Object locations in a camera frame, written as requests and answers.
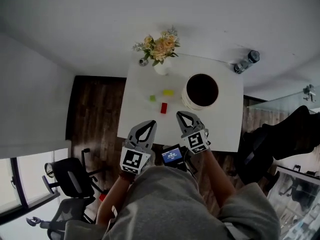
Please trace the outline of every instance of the water bottle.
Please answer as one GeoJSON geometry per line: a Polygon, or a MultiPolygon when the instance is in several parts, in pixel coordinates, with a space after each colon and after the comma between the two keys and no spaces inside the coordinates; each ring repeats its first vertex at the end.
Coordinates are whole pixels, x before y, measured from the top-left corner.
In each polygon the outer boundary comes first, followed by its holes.
{"type": "Polygon", "coordinates": [[[234,65],[234,72],[241,74],[246,69],[250,68],[254,63],[260,60],[260,53],[256,50],[252,50],[248,55],[244,56],[242,60],[234,65]]]}

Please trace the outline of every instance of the gray sweatshirt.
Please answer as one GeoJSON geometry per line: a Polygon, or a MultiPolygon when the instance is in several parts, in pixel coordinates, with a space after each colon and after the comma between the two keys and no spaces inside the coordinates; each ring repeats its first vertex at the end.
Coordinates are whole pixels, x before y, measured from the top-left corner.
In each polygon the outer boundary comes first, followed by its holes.
{"type": "Polygon", "coordinates": [[[153,166],[132,184],[111,229],[69,221],[64,239],[232,240],[225,223],[232,223],[247,239],[279,239],[276,212],[256,183],[230,197],[216,218],[208,212],[189,173],[153,166]]]}

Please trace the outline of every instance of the red block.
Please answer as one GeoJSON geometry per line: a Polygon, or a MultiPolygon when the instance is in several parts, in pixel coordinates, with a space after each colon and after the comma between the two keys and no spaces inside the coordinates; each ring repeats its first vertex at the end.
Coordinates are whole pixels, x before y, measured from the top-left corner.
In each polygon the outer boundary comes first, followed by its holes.
{"type": "Polygon", "coordinates": [[[167,103],[162,103],[161,114],[166,114],[167,113],[167,106],[168,106],[167,103]]]}

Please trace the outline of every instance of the white table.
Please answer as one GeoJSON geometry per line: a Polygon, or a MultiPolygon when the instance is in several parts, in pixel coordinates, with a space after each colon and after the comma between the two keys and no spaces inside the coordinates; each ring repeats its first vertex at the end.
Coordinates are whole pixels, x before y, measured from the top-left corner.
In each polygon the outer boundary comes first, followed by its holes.
{"type": "Polygon", "coordinates": [[[237,152],[243,115],[243,79],[226,63],[190,55],[172,58],[169,75],[155,72],[152,63],[138,64],[142,53],[132,53],[132,59],[122,100],[117,136],[127,138],[132,127],[155,120],[157,130],[154,143],[183,144],[182,132],[176,119],[177,111],[190,111],[198,115],[209,130],[208,140],[214,151],[237,152]],[[219,94],[214,104],[202,111],[192,111],[181,101],[181,92],[190,76],[197,73],[210,75],[217,83],[219,94]],[[164,89],[174,90],[174,97],[162,96],[164,89]],[[156,102],[149,100],[156,95],[156,102]],[[168,103],[166,114],[161,114],[162,102],[168,103]]]}

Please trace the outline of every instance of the window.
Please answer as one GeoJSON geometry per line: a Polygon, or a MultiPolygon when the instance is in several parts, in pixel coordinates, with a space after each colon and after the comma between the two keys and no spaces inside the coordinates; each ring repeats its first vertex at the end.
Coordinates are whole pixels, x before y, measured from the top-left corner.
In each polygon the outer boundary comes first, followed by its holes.
{"type": "Polygon", "coordinates": [[[54,152],[0,159],[0,225],[21,217],[57,198],[42,181],[45,163],[54,161],[54,152]]]}

